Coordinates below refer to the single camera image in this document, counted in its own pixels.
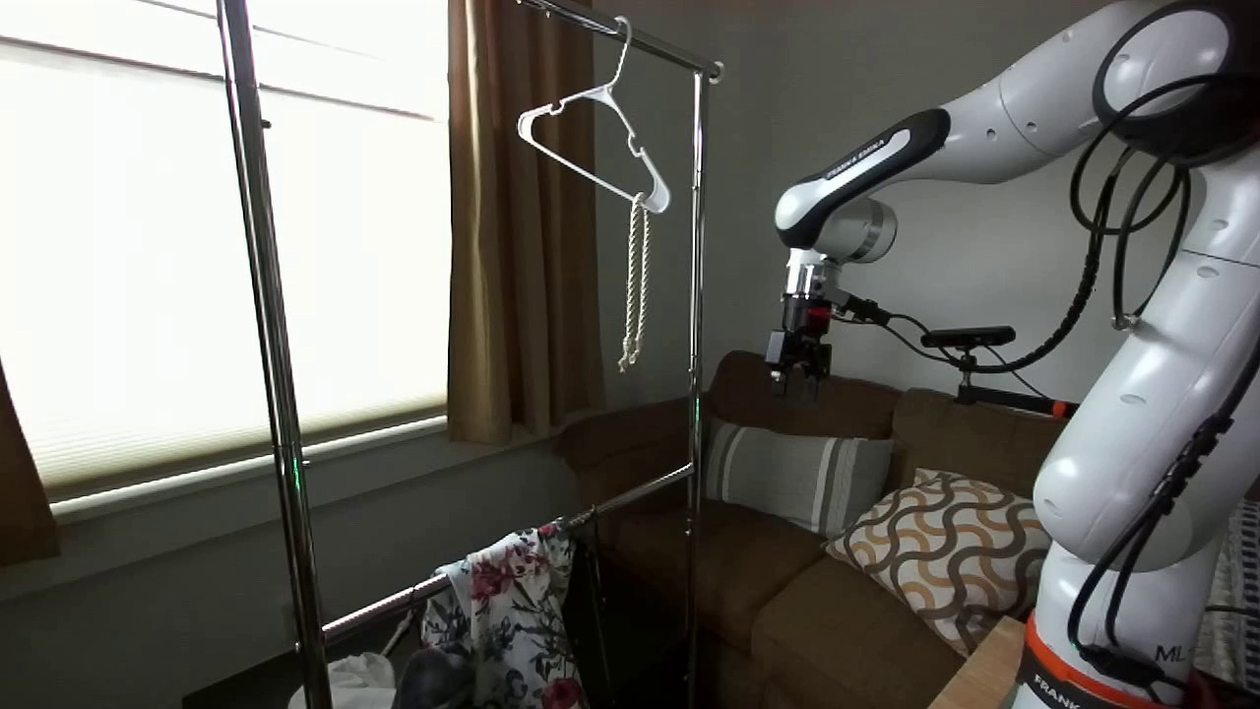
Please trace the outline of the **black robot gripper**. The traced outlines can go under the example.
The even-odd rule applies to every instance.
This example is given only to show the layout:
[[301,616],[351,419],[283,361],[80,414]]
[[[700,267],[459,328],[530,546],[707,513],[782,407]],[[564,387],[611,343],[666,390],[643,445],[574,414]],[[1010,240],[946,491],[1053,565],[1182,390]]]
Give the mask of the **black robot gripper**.
[[767,365],[779,377],[828,377],[829,373],[829,343],[828,328],[833,303],[828,295],[828,252],[792,248],[788,252],[788,282],[779,328],[767,335]]

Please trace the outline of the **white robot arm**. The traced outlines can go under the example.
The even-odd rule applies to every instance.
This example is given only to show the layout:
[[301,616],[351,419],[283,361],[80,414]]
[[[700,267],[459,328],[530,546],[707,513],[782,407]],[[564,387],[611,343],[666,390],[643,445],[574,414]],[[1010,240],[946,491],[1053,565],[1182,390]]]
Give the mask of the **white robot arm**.
[[1199,177],[1148,303],[1031,486],[1049,534],[1017,709],[1182,709],[1227,517],[1254,486],[1260,0],[1110,0],[983,88],[918,110],[813,177],[788,248],[884,180],[1004,180],[1086,139]]

